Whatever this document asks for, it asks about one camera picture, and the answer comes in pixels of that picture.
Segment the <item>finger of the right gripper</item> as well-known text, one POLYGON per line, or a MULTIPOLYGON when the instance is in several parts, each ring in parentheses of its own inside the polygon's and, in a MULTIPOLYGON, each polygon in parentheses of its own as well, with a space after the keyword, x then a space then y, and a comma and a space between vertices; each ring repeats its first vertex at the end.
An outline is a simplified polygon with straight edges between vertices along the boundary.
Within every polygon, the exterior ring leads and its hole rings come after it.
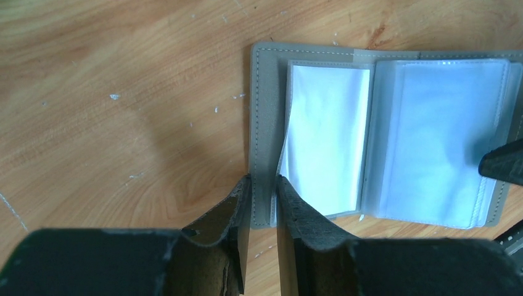
POLYGON ((479 163, 479 174, 522 186, 522 139, 485 154, 479 163))
POLYGON ((514 258, 522 258, 522 228, 511 228, 494 239, 505 252, 514 258))

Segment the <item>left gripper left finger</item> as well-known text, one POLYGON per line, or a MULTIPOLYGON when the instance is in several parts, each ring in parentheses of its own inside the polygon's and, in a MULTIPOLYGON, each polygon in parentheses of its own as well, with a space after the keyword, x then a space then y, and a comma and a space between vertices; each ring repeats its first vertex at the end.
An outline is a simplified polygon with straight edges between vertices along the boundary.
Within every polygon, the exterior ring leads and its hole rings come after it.
POLYGON ((1 269, 2 295, 239 295, 252 200, 250 176, 187 226, 45 228, 1 269))

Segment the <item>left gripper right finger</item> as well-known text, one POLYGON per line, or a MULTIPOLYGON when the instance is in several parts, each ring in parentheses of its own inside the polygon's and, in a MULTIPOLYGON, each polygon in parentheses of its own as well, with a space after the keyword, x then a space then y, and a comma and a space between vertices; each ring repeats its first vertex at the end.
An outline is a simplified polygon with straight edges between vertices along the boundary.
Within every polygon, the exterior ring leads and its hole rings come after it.
POLYGON ((495 241, 360 238, 276 182, 283 295, 521 295, 522 272, 495 241))

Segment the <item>grey card holder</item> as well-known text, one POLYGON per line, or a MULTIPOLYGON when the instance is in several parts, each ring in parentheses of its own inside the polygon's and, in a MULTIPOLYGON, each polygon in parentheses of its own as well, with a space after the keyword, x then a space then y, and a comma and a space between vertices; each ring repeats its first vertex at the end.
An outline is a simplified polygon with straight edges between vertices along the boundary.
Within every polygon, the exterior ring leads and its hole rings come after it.
POLYGON ((276 178, 325 217, 472 229, 509 186, 481 158, 522 137, 522 51, 252 47, 254 229, 276 225, 276 178))

